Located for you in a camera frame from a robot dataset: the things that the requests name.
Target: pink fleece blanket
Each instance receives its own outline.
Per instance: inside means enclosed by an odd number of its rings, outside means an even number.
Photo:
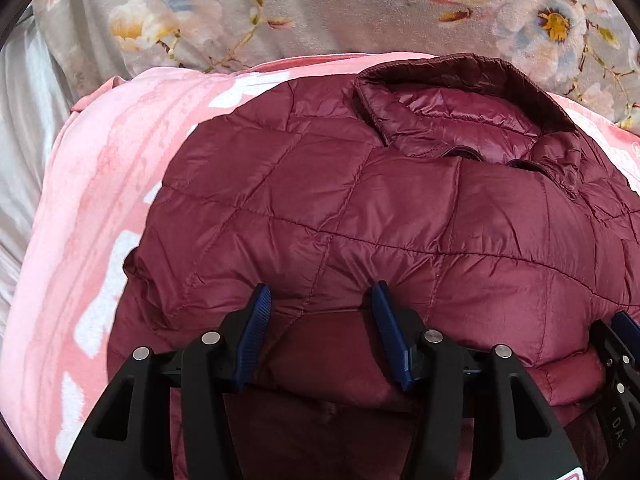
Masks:
[[[107,383],[106,345],[167,164],[196,125],[302,76],[357,73],[404,52],[287,59],[237,75],[154,68],[82,99],[62,129],[44,180],[0,356],[0,411],[33,463],[57,479]],[[640,192],[640,142],[553,96]]]

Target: maroon puffer jacket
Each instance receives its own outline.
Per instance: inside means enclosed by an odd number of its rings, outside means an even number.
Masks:
[[[397,478],[414,404],[390,380],[372,283],[460,344],[511,346],[553,406],[574,407],[566,422],[604,377],[590,324],[639,319],[638,234],[640,197],[506,62],[293,80],[201,124],[172,160],[126,260],[110,375],[267,283],[257,386],[227,401],[246,478]]]

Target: down jacket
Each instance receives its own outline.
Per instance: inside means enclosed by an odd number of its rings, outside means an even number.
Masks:
[[[624,176],[506,62],[292,80],[200,124],[169,164],[125,262],[110,375],[267,283],[254,386],[226,401],[245,478],[398,478],[415,401],[390,379],[372,283],[464,346],[511,346],[566,423],[604,380],[590,324],[639,319],[639,234]]]

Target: floral pillow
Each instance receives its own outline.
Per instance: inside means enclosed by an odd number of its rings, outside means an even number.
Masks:
[[[79,96],[153,66],[235,72],[336,52],[475,52],[640,132],[640,46],[611,0],[36,0]]]

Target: yellow flower center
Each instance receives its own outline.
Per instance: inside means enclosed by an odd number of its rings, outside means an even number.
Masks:
[[[538,13],[540,18],[540,27],[546,30],[551,41],[561,43],[566,40],[569,35],[570,25],[569,19],[564,17],[557,11],[545,9]]]
[[[111,34],[124,39],[131,38],[135,40],[142,36],[142,22],[118,17],[111,22]]]

